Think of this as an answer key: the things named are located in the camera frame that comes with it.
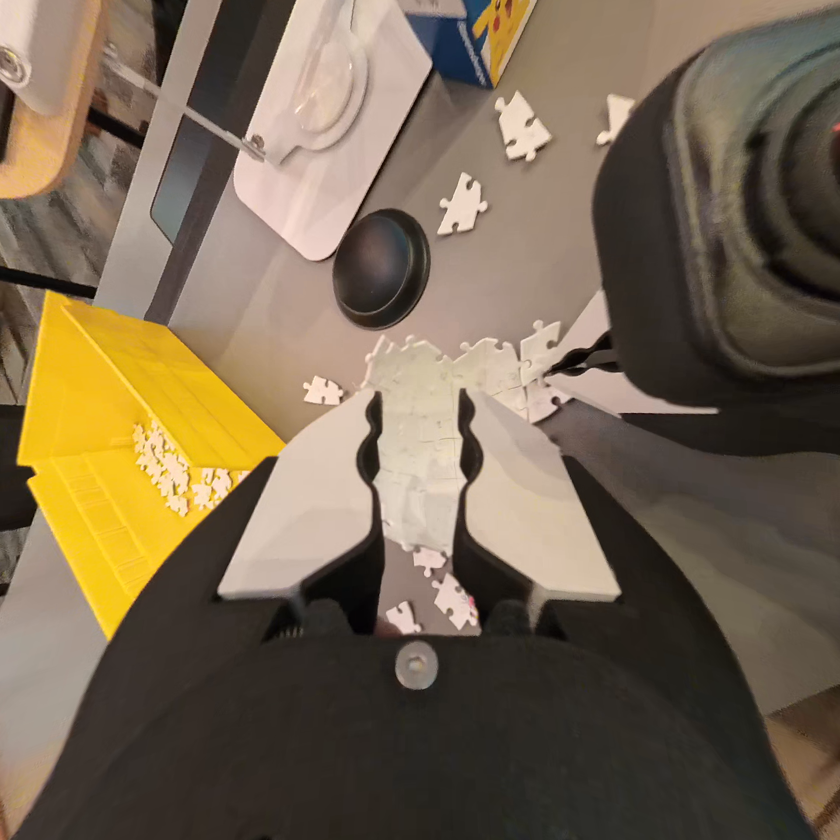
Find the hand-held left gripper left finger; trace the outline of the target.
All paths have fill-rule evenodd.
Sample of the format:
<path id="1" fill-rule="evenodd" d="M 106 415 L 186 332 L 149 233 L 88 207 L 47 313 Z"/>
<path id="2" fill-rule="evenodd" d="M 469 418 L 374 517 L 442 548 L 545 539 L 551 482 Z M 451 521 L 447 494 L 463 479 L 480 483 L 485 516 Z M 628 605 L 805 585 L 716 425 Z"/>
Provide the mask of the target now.
<path id="1" fill-rule="evenodd" d="M 302 595 L 318 573 L 382 530 L 382 399 L 367 388 L 304 427 L 278 454 L 218 586 L 227 600 Z"/>

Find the blue puzzle box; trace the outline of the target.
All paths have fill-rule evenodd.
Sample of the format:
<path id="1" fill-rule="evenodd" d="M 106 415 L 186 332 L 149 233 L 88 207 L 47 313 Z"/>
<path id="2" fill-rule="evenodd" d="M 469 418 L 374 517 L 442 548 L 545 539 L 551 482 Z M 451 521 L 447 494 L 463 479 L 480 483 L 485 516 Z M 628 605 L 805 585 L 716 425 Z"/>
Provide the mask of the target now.
<path id="1" fill-rule="evenodd" d="M 494 89 L 535 1 L 399 1 L 443 78 Z"/>

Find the black dome ball stand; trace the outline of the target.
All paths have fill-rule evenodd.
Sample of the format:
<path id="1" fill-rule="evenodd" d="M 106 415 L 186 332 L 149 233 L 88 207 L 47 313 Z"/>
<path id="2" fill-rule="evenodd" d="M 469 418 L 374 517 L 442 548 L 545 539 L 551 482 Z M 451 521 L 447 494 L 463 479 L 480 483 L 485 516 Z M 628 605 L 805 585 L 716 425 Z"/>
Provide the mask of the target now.
<path id="1" fill-rule="evenodd" d="M 356 327 L 382 331 L 404 320 L 425 292 L 431 268 L 427 236 L 414 216 L 383 208 L 355 221 L 332 263 L 332 290 Z"/>

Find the partly built puzzle ball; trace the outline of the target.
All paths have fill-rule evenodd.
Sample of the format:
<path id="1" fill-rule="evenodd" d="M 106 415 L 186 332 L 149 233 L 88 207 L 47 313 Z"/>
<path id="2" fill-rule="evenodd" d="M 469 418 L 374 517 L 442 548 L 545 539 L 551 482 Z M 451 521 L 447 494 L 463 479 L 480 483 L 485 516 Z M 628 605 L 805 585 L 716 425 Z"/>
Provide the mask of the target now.
<path id="1" fill-rule="evenodd" d="M 458 426 L 462 390 L 482 392 L 530 424 L 557 411 L 560 393 L 543 377 L 522 386 L 519 350 L 484 338 L 462 343 L 460 356 L 451 359 L 414 336 L 404 343 L 381 336 L 366 356 L 362 386 L 382 400 L 374 485 L 387 539 L 405 550 L 426 547 L 451 555 L 466 483 Z"/>

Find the white device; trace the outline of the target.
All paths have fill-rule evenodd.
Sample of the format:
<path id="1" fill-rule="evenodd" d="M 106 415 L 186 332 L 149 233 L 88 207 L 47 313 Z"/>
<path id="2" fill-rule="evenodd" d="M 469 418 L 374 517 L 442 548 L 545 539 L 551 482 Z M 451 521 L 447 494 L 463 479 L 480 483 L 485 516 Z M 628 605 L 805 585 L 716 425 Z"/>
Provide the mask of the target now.
<path id="1" fill-rule="evenodd" d="M 61 108 L 82 7 L 81 1 L 1 2 L 1 81 L 42 116 Z"/>

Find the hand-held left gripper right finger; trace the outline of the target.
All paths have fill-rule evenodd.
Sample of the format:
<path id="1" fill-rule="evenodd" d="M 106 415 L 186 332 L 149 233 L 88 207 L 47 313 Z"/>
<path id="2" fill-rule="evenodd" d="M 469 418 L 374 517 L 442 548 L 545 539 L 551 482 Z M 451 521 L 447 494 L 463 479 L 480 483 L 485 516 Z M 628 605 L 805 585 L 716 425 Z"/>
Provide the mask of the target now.
<path id="1" fill-rule="evenodd" d="M 462 438 L 453 568 L 475 601 L 614 601 L 616 576 L 557 446 L 474 389 Z"/>

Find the pile of small puzzle pieces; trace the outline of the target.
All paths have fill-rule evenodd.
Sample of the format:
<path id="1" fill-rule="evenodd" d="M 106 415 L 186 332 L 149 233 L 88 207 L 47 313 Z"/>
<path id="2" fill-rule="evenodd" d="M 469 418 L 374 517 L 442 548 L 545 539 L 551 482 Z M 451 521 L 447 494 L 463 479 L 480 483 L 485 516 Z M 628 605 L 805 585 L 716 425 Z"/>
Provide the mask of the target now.
<path id="1" fill-rule="evenodd" d="M 134 464 L 146 475 L 165 506 L 185 518 L 215 509 L 248 477 L 248 469 L 190 466 L 156 422 L 136 423 L 132 430 Z"/>

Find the yellow plastic bin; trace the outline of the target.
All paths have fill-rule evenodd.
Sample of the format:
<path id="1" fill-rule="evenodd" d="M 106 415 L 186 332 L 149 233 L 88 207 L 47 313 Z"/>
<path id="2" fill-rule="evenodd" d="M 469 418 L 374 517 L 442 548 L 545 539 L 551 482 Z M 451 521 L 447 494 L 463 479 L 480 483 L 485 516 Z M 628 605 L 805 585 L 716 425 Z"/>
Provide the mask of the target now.
<path id="1" fill-rule="evenodd" d="M 134 464 L 156 421 L 190 466 L 257 467 L 285 443 L 168 328 L 47 294 L 18 462 L 106 638 L 211 511 L 181 518 Z"/>

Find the wooden table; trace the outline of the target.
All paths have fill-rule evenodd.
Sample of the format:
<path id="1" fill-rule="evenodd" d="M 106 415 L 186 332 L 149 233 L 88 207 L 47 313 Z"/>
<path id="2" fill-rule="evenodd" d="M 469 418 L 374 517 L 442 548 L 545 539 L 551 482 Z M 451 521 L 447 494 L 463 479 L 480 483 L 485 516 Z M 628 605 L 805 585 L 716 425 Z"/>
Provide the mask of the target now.
<path id="1" fill-rule="evenodd" d="M 2 83 L 1 197 L 17 199 L 48 193 L 67 174 L 78 153 L 88 120 L 107 29 L 109 2 L 81 1 L 82 19 L 67 90 L 53 117 L 36 113 Z"/>

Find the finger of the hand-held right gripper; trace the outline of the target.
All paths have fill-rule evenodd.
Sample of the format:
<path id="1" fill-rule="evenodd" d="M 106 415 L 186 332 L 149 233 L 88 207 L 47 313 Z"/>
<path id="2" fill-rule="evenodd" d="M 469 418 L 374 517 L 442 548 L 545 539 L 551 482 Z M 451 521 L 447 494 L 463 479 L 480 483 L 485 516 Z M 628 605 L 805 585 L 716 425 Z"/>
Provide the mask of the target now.
<path id="1" fill-rule="evenodd" d="M 716 407 L 682 406 L 646 394 L 631 383 L 624 373 L 587 369 L 570 375 L 556 373 L 547 376 L 547 384 L 561 394 L 598 410 L 623 417 L 624 415 L 715 415 Z"/>
<path id="2" fill-rule="evenodd" d="M 613 351 L 611 323 L 603 289 L 598 290 L 560 342 L 552 349 L 547 375 L 579 375 L 594 354 Z"/>

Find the person's beige trousers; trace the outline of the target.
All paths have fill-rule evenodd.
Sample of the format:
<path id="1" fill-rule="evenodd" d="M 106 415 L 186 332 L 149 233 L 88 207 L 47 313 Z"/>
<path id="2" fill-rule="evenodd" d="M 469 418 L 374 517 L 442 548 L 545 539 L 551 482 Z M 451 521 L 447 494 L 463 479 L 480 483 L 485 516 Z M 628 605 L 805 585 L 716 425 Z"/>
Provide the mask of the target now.
<path id="1" fill-rule="evenodd" d="M 764 719 L 784 777 L 817 838 L 839 838 L 839 687 Z"/>

